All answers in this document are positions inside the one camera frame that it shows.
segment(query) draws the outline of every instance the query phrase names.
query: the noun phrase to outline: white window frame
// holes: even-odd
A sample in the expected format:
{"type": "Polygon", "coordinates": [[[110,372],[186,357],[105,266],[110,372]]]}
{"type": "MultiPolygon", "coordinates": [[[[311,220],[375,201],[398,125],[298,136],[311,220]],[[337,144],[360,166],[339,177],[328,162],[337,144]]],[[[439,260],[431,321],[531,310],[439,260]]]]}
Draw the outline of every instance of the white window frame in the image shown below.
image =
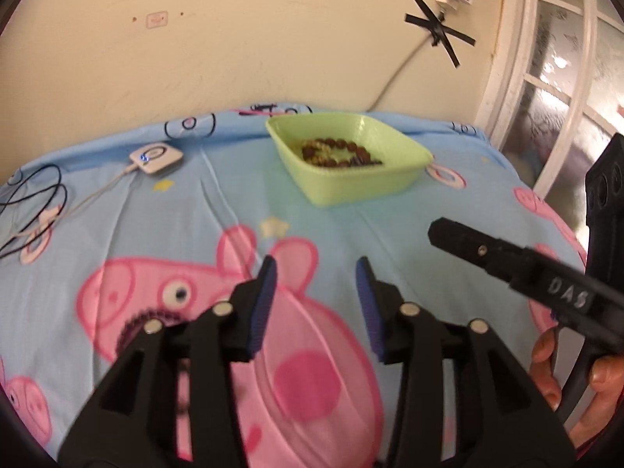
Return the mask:
{"type": "Polygon", "coordinates": [[[542,198],[548,195],[557,179],[583,117],[592,120],[610,137],[617,132],[613,124],[587,103],[592,87],[599,20],[624,34],[624,25],[621,22],[598,12],[597,0],[583,0],[582,9],[562,0],[504,0],[503,2],[497,53],[484,98],[477,112],[475,125],[486,131],[492,146],[502,149],[511,131],[511,125],[519,110],[520,100],[527,84],[550,93],[569,106],[555,146],[534,186],[535,193],[542,198]],[[560,92],[528,73],[535,47],[539,1],[583,16],[583,49],[572,93],[560,92]]]}

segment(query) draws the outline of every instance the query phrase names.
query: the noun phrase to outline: yellow star print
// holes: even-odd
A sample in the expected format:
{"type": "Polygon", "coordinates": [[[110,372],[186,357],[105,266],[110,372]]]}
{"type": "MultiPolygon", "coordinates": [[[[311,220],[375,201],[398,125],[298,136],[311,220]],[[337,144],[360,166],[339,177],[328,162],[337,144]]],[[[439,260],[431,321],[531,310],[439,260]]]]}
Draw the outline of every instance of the yellow star print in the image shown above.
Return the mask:
{"type": "Polygon", "coordinates": [[[170,179],[163,179],[158,183],[154,184],[154,191],[167,191],[169,190],[175,183],[170,179]]]}
{"type": "Polygon", "coordinates": [[[275,216],[269,216],[266,220],[260,223],[260,231],[262,232],[263,239],[278,238],[282,239],[286,237],[286,232],[290,225],[275,216]]]}

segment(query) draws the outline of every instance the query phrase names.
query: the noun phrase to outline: finger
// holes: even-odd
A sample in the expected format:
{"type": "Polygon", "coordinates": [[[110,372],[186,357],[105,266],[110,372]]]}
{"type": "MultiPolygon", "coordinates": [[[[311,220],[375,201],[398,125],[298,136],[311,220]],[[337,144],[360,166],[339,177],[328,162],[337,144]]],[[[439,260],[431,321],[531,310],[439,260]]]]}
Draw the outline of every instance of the finger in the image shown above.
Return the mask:
{"type": "Polygon", "coordinates": [[[550,356],[555,348],[554,331],[546,331],[535,344],[529,375],[553,410],[561,403],[561,387],[552,375],[550,356]]]}
{"type": "Polygon", "coordinates": [[[624,358],[605,357],[596,361],[590,385],[597,394],[570,432],[576,447],[599,434],[613,419],[624,387],[624,358]]]}
{"type": "Polygon", "coordinates": [[[533,353],[531,353],[531,359],[533,362],[544,362],[550,359],[555,351],[555,330],[549,329],[537,340],[533,353]]]}

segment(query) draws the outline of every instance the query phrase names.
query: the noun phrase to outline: green plastic container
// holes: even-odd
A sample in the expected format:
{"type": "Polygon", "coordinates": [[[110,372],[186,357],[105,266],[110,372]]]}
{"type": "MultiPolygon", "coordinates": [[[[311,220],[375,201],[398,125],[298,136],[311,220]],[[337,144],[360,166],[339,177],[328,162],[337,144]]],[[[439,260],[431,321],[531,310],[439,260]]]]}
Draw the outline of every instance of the green plastic container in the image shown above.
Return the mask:
{"type": "Polygon", "coordinates": [[[318,113],[269,118],[266,127],[286,169],[315,206],[380,197],[410,186],[433,161],[431,152],[381,121],[351,113],[318,113]],[[383,165],[327,169],[305,163],[301,144],[328,138],[354,141],[383,165]]]}

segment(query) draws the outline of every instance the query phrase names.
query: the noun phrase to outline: coiled black wire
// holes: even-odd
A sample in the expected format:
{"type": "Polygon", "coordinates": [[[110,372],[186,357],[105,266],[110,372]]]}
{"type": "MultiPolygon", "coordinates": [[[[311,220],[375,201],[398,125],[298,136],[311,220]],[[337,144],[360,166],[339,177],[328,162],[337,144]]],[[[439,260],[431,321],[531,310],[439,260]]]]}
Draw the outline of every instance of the coiled black wire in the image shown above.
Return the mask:
{"type": "MultiPolygon", "coordinates": [[[[36,197],[38,195],[41,195],[41,194],[43,194],[43,193],[45,193],[47,191],[51,191],[51,194],[49,195],[46,203],[39,210],[39,212],[34,217],[32,217],[28,223],[26,223],[22,228],[19,229],[19,232],[24,232],[28,228],[30,228],[30,226],[33,223],[35,223],[39,219],[39,216],[41,215],[41,213],[43,213],[46,209],[48,209],[48,206],[52,203],[52,200],[54,200],[54,198],[56,197],[56,194],[58,193],[59,190],[62,190],[63,195],[64,195],[63,202],[60,205],[60,211],[59,211],[59,214],[61,214],[63,212],[63,210],[65,209],[65,206],[67,204],[67,188],[63,184],[62,180],[63,180],[63,173],[61,172],[60,167],[58,165],[54,164],[54,163],[50,163],[50,164],[43,165],[43,166],[39,167],[37,170],[32,172],[26,178],[23,178],[18,183],[14,183],[14,184],[9,184],[8,183],[9,186],[14,186],[15,188],[11,192],[11,195],[9,195],[9,197],[8,197],[6,202],[0,202],[0,207],[1,207],[0,216],[2,216],[4,214],[4,211],[6,210],[7,206],[14,206],[14,205],[17,205],[17,204],[21,204],[24,201],[32,199],[32,198],[34,198],[34,197],[36,197]],[[13,200],[15,195],[17,195],[18,191],[20,191],[20,189],[25,184],[27,184],[30,179],[32,179],[33,177],[37,176],[38,174],[41,174],[43,171],[46,171],[48,169],[54,169],[56,171],[56,173],[57,173],[57,178],[56,178],[56,181],[55,181],[54,184],[51,184],[50,186],[46,186],[45,188],[42,188],[41,190],[38,190],[38,191],[36,191],[34,193],[26,195],[25,197],[20,197],[17,200],[13,200]]],[[[33,237],[28,243],[26,243],[26,244],[24,244],[22,246],[19,246],[18,248],[12,248],[11,250],[4,251],[5,248],[9,247],[17,239],[17,237],[12,237],[6,243],[4,243],[2,246],[0,246],[0,259],[8,257],[9,255],[13,255],[15,253],[18,253],[18,252],[22,251],[24,248],[29,247],[35,241],[40,239],[46,232],[48,232],[52,228],[52,225],[54,225],[54,222],[49,223],[42,231],[40,231],[38,234],[36,234],[35,237],[33,237]]]]}

